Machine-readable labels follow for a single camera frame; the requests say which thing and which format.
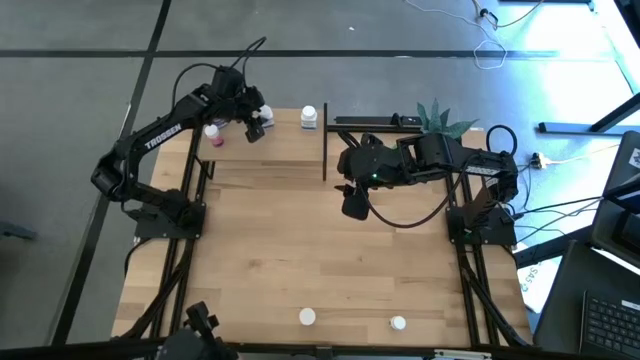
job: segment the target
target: black robotic arm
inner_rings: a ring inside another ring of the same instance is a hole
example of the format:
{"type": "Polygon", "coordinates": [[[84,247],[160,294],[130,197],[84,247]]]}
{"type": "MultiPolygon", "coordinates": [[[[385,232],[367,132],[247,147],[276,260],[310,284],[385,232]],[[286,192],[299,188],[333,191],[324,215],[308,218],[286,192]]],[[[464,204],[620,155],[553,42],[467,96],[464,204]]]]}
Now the black robotic arm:
{"type": "MultiPolygon", "coordinates": [[[[355,186],[338,187],[345,196],[342,211],[359,220],[365,220],[372,208],[368,200],[369,189],[426,183],[452,173],[483,176],[486,180],[474,200],[458,208],[459,225],[463,230],[481,231],[492,221],[491,212],[495,206],[518,194],[518,170],[507,152],[466,148],[442,134],[398,139],[394,148],[386,147],[371,134],[363,134],[360,143],[348,133],[339,135],[349,147],[340,154],[338,172],[355,182],[355,186]]],[[[496,216],[500,221],[509,221],[502,211],[496,212],[496,216]]]]}
{"type": "MultiPolygon", "coordinates": [[[[182,192],[162,191],[138,182],[142,157],[180,132],[211,124],[214,118],[243,122],[247,140],[255,142],[264,135],[260,117],[256,115],[263,105],[262,94],[256,87],[247,87],[238,70],[219,67],[210,85],[199,86],[178,101],[169,114],[116,141],[98,162],[91,182],[111,201],[124,204],[137,200],[156,207],[176,227],[189,227],[199,212],[182,192]]],[[[156,216],[142,211],[127,213],[134,220],[156,216]]]]}

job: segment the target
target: black floor stripe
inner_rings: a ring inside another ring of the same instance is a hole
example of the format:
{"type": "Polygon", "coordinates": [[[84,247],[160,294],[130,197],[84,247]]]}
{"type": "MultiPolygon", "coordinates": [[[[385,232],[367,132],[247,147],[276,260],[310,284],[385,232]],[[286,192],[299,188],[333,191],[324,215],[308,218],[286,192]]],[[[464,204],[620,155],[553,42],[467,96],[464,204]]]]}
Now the black floor stripe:
{"type": "MultiPolygon", "coordinates": [[[[144,61],[140,68],[140,73],[138,74],[138,79],[131,96],[131,107],[129,109],[129,112],[127,113],[127,117],[125,118],[122,129],[120,131],[120,139],[129,136],[133,129],[133,124],[135,122],[136,115],[138,114],[138,109],[140,108],[142,95],[147,85],[147,80],[149,79],[149,73],[151,72],[151,65],[153,64],[152,53],[158,47],[158,43],[162,35],[162,30],[164,29],[164,24],[166,22],[170,6],[171,0],[163,0],[162,7],[160,8],[160,13],[158,14],[158,20],[156,21],[156,26],[151,36],[151,40],[149,41],[149,47],[147,51],[141,52],[141,54],[139,55],[144,56],[144,61]]],[[[85,55],[98,55],[92,51],[79,52],[85,55]]],[[[127,52],[126,57],[132,57],[131,52],[127,52]]],[[[84,284],[87,280],[87,276],[89,275],[89,271],[91,270],[91,263],[93,261],[93,256],[97,248],[98,240],[100,238],[102,226],[104,225],[104,221],[107,216],[109,203],[110,202],[106,197],[102,195],[99,196],[93,216],[91,217],[90,223],[87,226],[87,231],[85,232],[84,246],[82,248],[80,259],[74,271],[73,279],[71,281],[71,285],[69,286],[69,291],[67,292],[67,296],[60,312],[60,317],[56,325],[55,332],[52,337],[53,345],[63,345],[67,342],[69,332],[71,331],[71,327],[73,326],[73,319],[76,313],[76,309],[82,297],[84,284]]]]}
{"type": "MultiPolygon", "coordinates": [[[[0,58],[191,58],[240,56],[244,50],[157,50],[159,39],[150,44],[148,50],[0,50],[0,58]]],[[[502,51],[479,50],[479,58],[501,59],[502,51]]],[[[472,50],[260,50],[253,57],[268,58],[473,58],[472,50]]],[[[556,50],[514,50],[508,59],[523,60],[572,60],[612,61],[613,52],[573,52],[556,50]]]]}
{"type": "Polygon", "coordinates": [[[147,50],[0,50],[0,58],[132,58],[148,55],[147,50]]]}
{"type": "MultiPolygon", "coordinates": [[[[153,54],[155,58],[189,58],[189,57],[238,57],[244,50],[159,50],[153,54]]],[[[502,51],[482,50],[476,52],[479,58],[501,59],[502,51]]],[[[300,58],[473,58],[472,50],[259,50],[252,57],[300,58]]],[[[610,61],[610,52],[566,53],[562,51],[509,51],[509,59],[566,59],[583,61],[610,61]]]]}

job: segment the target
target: concrete floor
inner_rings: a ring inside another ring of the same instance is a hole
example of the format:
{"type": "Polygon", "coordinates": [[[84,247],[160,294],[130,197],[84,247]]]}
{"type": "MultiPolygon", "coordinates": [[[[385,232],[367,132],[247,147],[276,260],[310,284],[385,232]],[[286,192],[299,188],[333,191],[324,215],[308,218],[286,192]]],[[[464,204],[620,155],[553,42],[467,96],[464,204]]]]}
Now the concrete floor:
{"type": "MultiPolygon", "coordinates": [[[[414,1],[467,18],[474,14],[466,0],[414,1]]],[[[530,7],[481,2],[505,22],[530,7]]],[[[0,55],[10,49],[144,50],[160,6],[150,0],[4,0],[0,55]]],[[[498,34],[509,50],[560,51],[563,58],[507,60],[499,70],[479,70],[469,58],[255,58],[248,63],[247,80],[276,107],[328,101],[330,118],[414,115],[416,101],[437,97],[441,107],[452,108],[454,120],[479,118],[478,126],[485,128],[511,126],[519,137],[518,163],[536,151],[561,160],[618,139],[543,136],[534,130],[538,122],[590,123],[632,94],[600,20],[585,5],[545,4],[498,34]]],[[[278,50],[472,50],[483,39],[477,28],[421,13],[402,0],[183,0],[171,5],[159,49],[238,50],[263,35],[269,38],[265,49],[278,50]]],[[[169,110],[175,76],[198,61],[229,64],[232,59],[155,59],[135,128],[169,110]]],[[[89,175],[118,136],[141,64],[140,58],[0,58],[0,83],[5,84],[0,89],[0,168],[5,169],[0,219],[39,233],[32,242],[0,240],[0,348],[49,340],[97,197],[89,175]]],[[[210,78],[207,70],[194,70],[183,79],[180,93],[210,78]]],[[[510,147],[508,137],[497,135],[494,148],[510,147]]],[[[587,182],[591,188],[594,181],[604,186],[614,153],[534,172],[529,206],[596,195],[587,193],[587,182]]],[[[145,158],[142,181],[148,180],[153,161],[153,155],[145,158]]],[[[514,205],[523,201],[520,195],[514,205]]],[[[585,213],[557,227],[570,231],[592,216],[585,213]]],[[[553,216],[536,215],[519,223],[539,226],[549,219],[553,216]]],[[[111,206],[70,341],[109,337],[133,229],[118,206],[111,206]]],[[[528,232],[518,231],[520,237],[528,232]]],[[[526,243],[553,237],[540,233],[526,243]]]]}

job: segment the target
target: plant leaf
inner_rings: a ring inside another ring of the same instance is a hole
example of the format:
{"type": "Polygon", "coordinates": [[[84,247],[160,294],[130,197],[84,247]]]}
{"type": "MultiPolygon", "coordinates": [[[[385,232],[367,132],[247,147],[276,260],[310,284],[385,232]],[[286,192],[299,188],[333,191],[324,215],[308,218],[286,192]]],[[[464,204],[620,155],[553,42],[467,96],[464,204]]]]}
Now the plant leaf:
{"type": "Polygon", "coordinates": [[[420,103],[418,103],[418,115],[422,121],[422,133],[426,134],[429,132],[429,118],[427,117],[427,111],[424,109],[424,105],[420,103]]]}
{"type": "Polygon", "coordinates": [[[459,139],[460,137],[462,137],[462,134],[466,133],[467,130],[469,130],[478,120],[479,119],[475,119],[473,121],[457,122],[449,126],[449,128],[447,129],[447,135],[449,135],[453,139],[459,139]]]}
{"type": "Polygon", "coordinates": [[[449,121],[449,111],[451,111],[451,109],[447,109],[445,110],[441,115],[440,115],[440,123],[442,125],[442,130],[446,130],[447,129],[447,121],[449,121]]]}
{"type": "Polygon", "coordinates": [[[433,133],[442,132],[442,126],[440,126],[440,112],[438,109],[438,99],[433,99],[433,105],[431,105],[431,121],[429,122],[429,131],[433,133]]]}

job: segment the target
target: pink object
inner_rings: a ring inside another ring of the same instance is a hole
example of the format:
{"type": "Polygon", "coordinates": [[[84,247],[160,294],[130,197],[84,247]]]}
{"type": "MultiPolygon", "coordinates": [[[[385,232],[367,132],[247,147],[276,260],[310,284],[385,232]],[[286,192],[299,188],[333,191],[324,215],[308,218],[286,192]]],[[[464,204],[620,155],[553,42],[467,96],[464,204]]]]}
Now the pink object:
{"type": "Polygon", "coordinates": [[[220,136],[220,130],[215,125],[209,125],[204,128],[204,134],[207,136],[211,145],[214,147],[220,147],[224,144],[224,139],[220,136]]]}

